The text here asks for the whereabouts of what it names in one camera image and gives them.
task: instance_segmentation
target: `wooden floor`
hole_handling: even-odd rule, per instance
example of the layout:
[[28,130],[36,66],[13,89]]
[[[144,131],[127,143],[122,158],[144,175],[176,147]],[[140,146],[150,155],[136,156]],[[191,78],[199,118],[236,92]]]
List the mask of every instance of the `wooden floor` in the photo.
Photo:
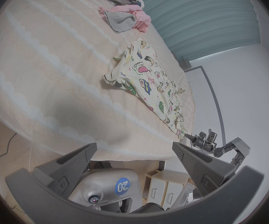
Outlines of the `wooden floor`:
[[[0,155],[7,151],[10,138],[14,131],[0,122]],[[5,177],[20,168],[32,171],[34,167],[60,157],[59,154],[45,149],[40,144],[32,143],[19,134],[10,141],[8,153],[0,157],[0,194],[13,211],[26,223],[33,223],[12,196],[5,182]],[[113,168],[131,168],[140,178],[144,187],[146,173],[158,168],[159,161],[136,160],[131,162],[111,161]]]

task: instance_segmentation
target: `curtain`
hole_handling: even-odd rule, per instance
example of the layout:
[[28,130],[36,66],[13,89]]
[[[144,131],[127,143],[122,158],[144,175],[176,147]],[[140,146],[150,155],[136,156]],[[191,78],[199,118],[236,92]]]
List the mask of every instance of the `curtain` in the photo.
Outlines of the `curtain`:
[[190,61],[260,43],[251,0],[143,0],[144,11],[177,59]]

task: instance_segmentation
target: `wooden cabinet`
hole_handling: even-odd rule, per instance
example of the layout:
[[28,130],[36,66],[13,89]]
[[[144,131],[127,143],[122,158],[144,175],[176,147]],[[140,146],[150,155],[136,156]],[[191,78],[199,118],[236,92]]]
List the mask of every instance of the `wooden cabinet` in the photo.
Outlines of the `wooden cabinet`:
[[147,197],[148,203],[157,203],[167,209],[173,205],[181,193],[184,184],[187,183],[189,175],[186,173],[163,170],[155,174],[147,174],[151,179]]

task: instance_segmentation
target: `cartoon print shirt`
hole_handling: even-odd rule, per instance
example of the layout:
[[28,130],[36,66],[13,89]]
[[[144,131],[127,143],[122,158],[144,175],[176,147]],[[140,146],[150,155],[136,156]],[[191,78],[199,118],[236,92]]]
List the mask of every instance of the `cartoon print shirt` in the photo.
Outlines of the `cartoon print shirt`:
[[103,80],[143,99],[148,108],[182,139],[186,128],[178,95],[185,90],[169,80],[158,64],[155,50],[144,40],[139,38],[126,48],[117,67],[104,75]]

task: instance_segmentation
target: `logo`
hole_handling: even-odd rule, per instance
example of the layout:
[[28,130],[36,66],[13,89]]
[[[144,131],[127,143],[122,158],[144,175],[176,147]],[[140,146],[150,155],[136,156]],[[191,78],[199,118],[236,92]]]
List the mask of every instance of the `logo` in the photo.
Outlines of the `logo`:
[[123,195],[128,191],[129,188],[130,188],[129,180],[126,177],[122,177],[116,183],[115,193],[117,195]]

